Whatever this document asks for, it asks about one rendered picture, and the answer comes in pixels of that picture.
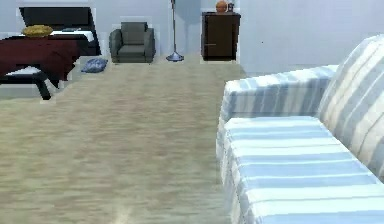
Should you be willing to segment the grey floor lamp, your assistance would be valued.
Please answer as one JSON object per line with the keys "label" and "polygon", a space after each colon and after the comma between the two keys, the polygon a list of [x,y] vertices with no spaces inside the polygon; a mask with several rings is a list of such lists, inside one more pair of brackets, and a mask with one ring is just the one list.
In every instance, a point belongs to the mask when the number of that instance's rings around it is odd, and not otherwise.
{"label": "grey floor lamp", "polygon": [[172,6],[172,29],[173,29],[173,52],[166,57],[170,62],[181,62],[184,60],[184,57],[177,52],[176,45],[176,20],[175,20],[175,8],[176,0],[171,0]]}

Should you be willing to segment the dark brown cupboard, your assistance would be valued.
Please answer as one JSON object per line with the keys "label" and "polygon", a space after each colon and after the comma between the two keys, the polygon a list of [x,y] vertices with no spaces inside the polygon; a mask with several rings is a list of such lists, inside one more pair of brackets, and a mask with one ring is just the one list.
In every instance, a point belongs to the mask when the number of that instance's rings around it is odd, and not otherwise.
{"label": "dark brown cupboard", "polygon": [[236,59],[241,15],[235,12],[203,12],[201,56],[205,61]]}

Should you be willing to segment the blue cloth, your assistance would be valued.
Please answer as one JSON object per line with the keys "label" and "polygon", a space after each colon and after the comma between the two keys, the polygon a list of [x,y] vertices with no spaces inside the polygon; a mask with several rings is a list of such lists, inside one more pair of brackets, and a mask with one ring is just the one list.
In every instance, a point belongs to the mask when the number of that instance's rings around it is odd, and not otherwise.
{"label": "blue cloth", "polygon": [[99,73],[105,70],[107,63],[107,59],[92,58],[85,63],[81,71],[85,73]]}

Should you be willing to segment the blue white striped sofa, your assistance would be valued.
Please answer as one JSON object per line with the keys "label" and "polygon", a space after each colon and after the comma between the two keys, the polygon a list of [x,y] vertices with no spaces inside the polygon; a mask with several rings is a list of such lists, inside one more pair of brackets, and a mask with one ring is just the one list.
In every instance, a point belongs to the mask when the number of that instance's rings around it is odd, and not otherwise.
{"label": "blue white striped sofa", "polygon": [[227,82],[216,158],[231,224],[384,224],[384,34]]}

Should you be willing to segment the black bed with white sheet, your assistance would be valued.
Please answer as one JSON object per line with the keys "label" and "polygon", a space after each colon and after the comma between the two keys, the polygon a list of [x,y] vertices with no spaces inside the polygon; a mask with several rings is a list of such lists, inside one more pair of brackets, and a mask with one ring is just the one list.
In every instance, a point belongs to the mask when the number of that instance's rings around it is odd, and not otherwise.
{"label": "black bed with white sheet", "polygon": [[19,11],[26,26],[47,25],[55,31],[65,28],[79,28],[90,32],[91,41],[83,47],[86,56],[101,54],[97,31],[90,7],[20,7]]}

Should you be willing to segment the dark red bed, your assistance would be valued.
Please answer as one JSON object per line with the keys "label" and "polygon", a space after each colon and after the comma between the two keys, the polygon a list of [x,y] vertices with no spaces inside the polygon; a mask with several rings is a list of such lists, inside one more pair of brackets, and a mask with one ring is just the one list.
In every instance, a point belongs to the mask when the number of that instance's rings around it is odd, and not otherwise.
{"label": "dark red bed", "polygon": [[88,49],[83,35],[15,36],[0,40],[0,85],[35,84],[43,100],[51,94],[46,80],[59,88],[76,60]]}

